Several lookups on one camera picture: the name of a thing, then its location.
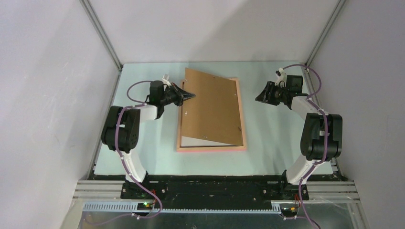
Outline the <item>brown cardboard backing board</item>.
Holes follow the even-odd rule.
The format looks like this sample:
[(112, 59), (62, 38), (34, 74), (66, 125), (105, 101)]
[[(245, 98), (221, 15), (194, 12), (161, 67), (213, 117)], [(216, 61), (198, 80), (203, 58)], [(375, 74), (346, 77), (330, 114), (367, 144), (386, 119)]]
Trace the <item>brown cardboard backing board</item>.
[(196, 95), (182, 105), (182, 136), (243, 145), (234, 81), (186, 68), (182, 88)]

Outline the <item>pink wooden photo frame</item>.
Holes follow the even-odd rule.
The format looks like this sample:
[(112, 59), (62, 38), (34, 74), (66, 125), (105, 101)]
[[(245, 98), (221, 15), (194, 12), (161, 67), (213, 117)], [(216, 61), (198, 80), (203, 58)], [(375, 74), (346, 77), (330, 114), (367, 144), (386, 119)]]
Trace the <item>pink wooden photo frame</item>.
[(176, 138), (176, 152), (180, 153), (200, 153), (200, 152), (229, 152), (229, 151), (246, 151), (247, 140), (245, 134), (245, 121), (243, 114), (243, 105), (239, 87), (239, 81), (237, 78), (229, 78), (236, 84), (236, 95), (238, 99), (239, 117), (241, 121), (240, 131), (242, 134), (243, 145), (242, 146), (202, 146), (202, 147), (182, 147), (181, 146), (181, 123), (182, 123), (182, 107), (178, 111), (178, 124), (177, 124), (177, 138)]

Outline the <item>Great Wall photo print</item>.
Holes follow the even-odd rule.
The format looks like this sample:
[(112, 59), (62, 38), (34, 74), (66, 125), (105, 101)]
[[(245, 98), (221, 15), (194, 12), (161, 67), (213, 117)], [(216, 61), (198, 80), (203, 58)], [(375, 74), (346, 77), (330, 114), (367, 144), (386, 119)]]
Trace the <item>Great Wall photo print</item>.
[(181, 136), (181, 147), (233, 146), (232, 144)]

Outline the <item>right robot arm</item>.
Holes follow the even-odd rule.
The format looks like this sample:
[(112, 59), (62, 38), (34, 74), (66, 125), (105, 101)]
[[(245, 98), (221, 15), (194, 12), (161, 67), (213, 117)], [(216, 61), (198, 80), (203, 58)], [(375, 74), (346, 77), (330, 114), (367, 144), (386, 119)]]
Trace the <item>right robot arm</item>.
[(277, 187), (278, 194), (283, 199), (295, 196), (297, 187), (306, 184), (318, 167), (339, 157), (342, 151), (342, 116), (330, 114), (320, 108), (309, 94), (303, 93), (302, 88), (302, 76), (280, 76), (276, 82), (268, 81), (255, 98), (257, 102), (264, 104), (284, 104), (304, 120), (300, 156), (283, 172), (283, 183)]

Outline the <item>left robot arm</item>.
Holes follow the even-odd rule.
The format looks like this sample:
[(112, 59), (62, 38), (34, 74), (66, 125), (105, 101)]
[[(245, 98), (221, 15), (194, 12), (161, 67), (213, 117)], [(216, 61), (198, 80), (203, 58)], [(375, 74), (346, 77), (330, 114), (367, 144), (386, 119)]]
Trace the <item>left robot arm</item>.
[(165, 106), (174, 104), (181, 107), (185, 101), (193, 99), (195, 94), (181, 89), (167, 79), (140, 81), (131, 85), (129, 89), (141, 83), (149, 84), (146, 100), (135, 106), (111, 106), (102, 129), (101, 142), (109, 150), (118, 153), (126, 180), (135, 183), (132, 192), (143, 199), (150, 195), (151, 186), (144, 181), (148, 173), (135, 152), (139, 141), (140, 124), (160, 119)]

